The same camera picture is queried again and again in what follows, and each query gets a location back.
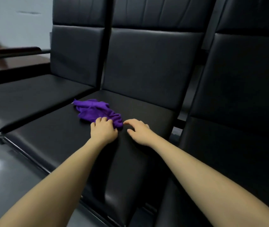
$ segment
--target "backrest cushion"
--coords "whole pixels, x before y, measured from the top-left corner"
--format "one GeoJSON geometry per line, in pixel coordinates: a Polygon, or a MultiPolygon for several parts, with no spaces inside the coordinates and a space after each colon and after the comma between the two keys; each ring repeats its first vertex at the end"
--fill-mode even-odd
{"type": "Polygon", "coordinates": [[[190,115],[269,136],[269,4],[259,1],[226,3],[218,30],[246,35],[215,35],[190,115]]]}
{"type": "Polygon", "coordinates": [[[53,0],[53,74],[98,87],[107,0],[53,0]]]}
{"type": "Polygon", "coordinates": [[[103,88],[178,110],[213,0],[115,0],[103,88]]]}

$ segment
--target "black leather chair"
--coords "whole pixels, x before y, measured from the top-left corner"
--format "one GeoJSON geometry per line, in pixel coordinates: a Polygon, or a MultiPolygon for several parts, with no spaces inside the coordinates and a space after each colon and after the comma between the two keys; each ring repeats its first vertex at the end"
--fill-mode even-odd
{"type": "Polygon", "coordinates": [[[53,0],[52,73],[0,84],[0,132],[99,89],[111,11],[108,0],[53,0]]]}
{"type": "MultiPolygon", "coordinates": [[[[227,0],[179,147],[269,206],[269,0],[227,0]]],[[[164,197],[156,227],[211,226],[178,183],[164,197]]]]}
{"type": "MultiPolygon", "coordinates": [[[[103,90],[81,100],[108,102],[123,120],[137,118],[169,138],[213,4],[214,0],[115,0],[103,90]]],[[[5,139],[51,172],[90,138],[89,123],[77,114],[67,105],[5,139]]],[[[135,144],[124,128],[96,160],[83,192],[85,202],[127,225],[144,202],[140,193],[150,179],[152,153],[135,144]]]]}

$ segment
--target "floor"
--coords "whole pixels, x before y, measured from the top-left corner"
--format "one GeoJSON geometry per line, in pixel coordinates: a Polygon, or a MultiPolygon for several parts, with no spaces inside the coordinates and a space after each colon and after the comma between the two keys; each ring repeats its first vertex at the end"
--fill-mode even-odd
{"type": "MultiPolygon", "coordinates": [[[[44,177],[45,174],[24,156],[7,145],[0,145],[0,217],[44,177]]],[[[78,226],[106,225],[83,206],[79,206],[68,223],[68,227],[78,226]]]]}

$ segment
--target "purple cloth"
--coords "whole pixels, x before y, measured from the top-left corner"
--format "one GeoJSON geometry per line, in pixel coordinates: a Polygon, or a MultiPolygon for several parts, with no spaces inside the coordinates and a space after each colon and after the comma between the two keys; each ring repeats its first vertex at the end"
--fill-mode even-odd
{"type": "Polygon", "coordinates": [[[123,127],[123,121],[120,114],[114,113],[109,108],[109,104],[105,102],[99,102],[96,99],[89,99],[87,101],[74,100],[73,104],[80,112],[78,117],[89,122],[95,122],[99,117],[107,117],[112,119],[114,128],[123,127]]]}

